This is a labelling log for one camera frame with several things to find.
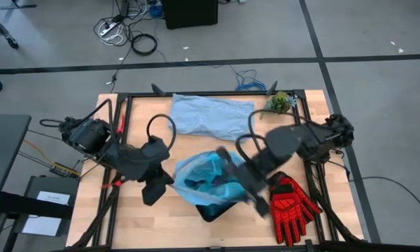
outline black floor stripe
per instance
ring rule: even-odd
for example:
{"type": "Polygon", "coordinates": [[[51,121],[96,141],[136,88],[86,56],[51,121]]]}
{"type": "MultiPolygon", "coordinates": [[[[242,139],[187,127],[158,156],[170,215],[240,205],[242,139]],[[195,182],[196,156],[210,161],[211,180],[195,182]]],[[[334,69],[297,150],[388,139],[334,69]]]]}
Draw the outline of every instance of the black floor stripe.
{"type": "Polygon", "coordinates": [[[420,60],[420,54],[416,55],[382,55],[382,56],[355,56],[355,57],[324,57],[324,62],[373,62],[392,60],[420,60]]]}
{"type": "MultiPolygon", "coordinates": [[[[300,6],[302,8],[302,12],[305,18],[305,22],[307,23],[309,36],[311,38],[311,42],[313,43],[314,50],[316,52],[316,56],[318,58],[319,66],[321,68],[322,77],[325,81],[325,86],[327,87],[328,96],[330,98],[333,111],[335,113],[341,113],[341,108],[339,102],[336,97],[335,89],[331,82],[330,74],[328,73],[326,62],[324,61],[323,54],[321,47],[319,45],[319,40],[316,36],[316,31],[314,30],[313,22],[311,21],[311,17],[309,16],[309,11],[305,0],[299,0],[300,6]]],[[[359,201],[361,208],[364,213],[365,223],[367,225],[367,230],[370,235],[371,242],[374,243],[381,243],[381,239],[379,238],[379,233],[377,229],[377,224],[375,223],[375,218],[372,213],[372,208],[370,207],[369,199],[367,197],[367,193],[365,191],[364,182],[361,179],[361,172],[359,170],[358,162],[356,161],[356,156],[353,151],[353,148],[350,146],[346,148],[346,154],[349,157],[350,169],[353,177],[356,178],[355,186],[356,191],[358,193],[359,201]]]]}
{"type": "Polygon", "coordinates": [[[0,69],[0,74],[39,74],[39,73],[59,73],[68,71],[103,71],[116,69],[156,69],[168,67],[205,67],[239,64],[274,64],[274,63],[315,63],[314,57],[296,58],[263,58],[263,59],[222,59],[206,60],[194,62],[161,62],[161,63],[136,63],[136,64],[107,64],[90,66],[55,66],[55,67],[36,67],[21,69],[0,69]]]}
{"type": "MultiPolygon", "coordinates": [[[[62,73],[70,71],[105,71],[116,69],[156,69],[168,67],[205,67],[220,65],[243,65],[243,64],[287,64],[287,63],[319,63],[324,67],[325,63],[331,62],[379,62],[395,60],[420,60],[418,55],[380,55],[380,56],[350,56],[350,57],[289,57],[289,58],[262,58],[262,59],[219,59],[194,62],[160,62],[160,63],[134,63],[134,64],[106,64],[86,66],[52,66],[34,68],[0,69],[0,74],[41,74],[62,73]]],[[[331,83],[329,76],[323,76],[325,81],[331,83]]]]}

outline electronic device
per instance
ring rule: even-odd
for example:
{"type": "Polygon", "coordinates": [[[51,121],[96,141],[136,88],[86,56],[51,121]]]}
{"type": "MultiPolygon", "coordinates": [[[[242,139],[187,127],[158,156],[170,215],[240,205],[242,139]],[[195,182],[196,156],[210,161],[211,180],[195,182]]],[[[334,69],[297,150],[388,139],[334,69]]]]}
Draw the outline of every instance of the electronic device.
{"type": "Polygon", "coordinates": [[[55,164],[51,166],[50,172],[64,178],[73,178],[73,179],[79,178],[75,170],[68,168],[65,165],[60,164],[58,162],[55,162],[55,164]]]}
{"type": "Polygon", "coordinates": [[[108,25],[108,28],[104,29],[102,32],[99,33],[99,35],[105,36],[106,34],[108,34],[113,28],[115,28],[116,26],[118,26],[120,23],[119,22],[112,22],[111,24],[108,25]]]}
{"type": "Polygon", "coordinates": [[[218,23],[218,0],[161,0],[168,29],[218,23]]]}
{"type": "Polygon", "coordinates": [[[128,12],[129,12],[129,1],[123,0],[120,6],[120,15],[126,18],[128,12]]]}

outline succulent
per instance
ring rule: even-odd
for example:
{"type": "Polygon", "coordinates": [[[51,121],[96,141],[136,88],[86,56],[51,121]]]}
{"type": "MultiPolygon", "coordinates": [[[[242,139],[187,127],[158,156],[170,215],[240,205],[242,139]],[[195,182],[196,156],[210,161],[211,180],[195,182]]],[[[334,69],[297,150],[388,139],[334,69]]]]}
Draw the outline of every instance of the succulent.
{"type": "Polygon", "coordinates": [[[291,107],[295,107],[297,101],[294,97],[289,96],[285,92],[276,93],[269,101],[266,102],[264,109],[272,109],[279,113],[287,112],[291,107]]]}

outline light blue cloth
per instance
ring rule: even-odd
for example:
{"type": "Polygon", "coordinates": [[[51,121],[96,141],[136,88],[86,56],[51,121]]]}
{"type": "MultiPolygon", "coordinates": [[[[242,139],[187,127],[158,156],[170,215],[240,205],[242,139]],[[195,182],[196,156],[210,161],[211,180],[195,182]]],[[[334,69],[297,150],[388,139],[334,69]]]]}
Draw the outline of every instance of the light blue cloth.
{"type": "Polygon", "coordinates": [[[235,141],[249,132],[247,120],[253,110],[253,101],[173,94],[169,116],[176,124],[178,134],[235,141]]]}

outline glove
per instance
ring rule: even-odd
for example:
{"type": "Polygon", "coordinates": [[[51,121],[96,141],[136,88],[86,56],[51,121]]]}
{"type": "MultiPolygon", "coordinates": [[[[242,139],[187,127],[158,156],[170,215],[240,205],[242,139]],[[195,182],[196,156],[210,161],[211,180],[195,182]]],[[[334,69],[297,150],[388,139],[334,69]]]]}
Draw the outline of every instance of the glove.
{"type": "Polygon", "coordinates": [[[271,215],[278,244],[300,242],[307,234],[305,225],[314,220],[314,214],[322,210],[313,203],[305,191],[282,171],[270,179],[271,215]]]}

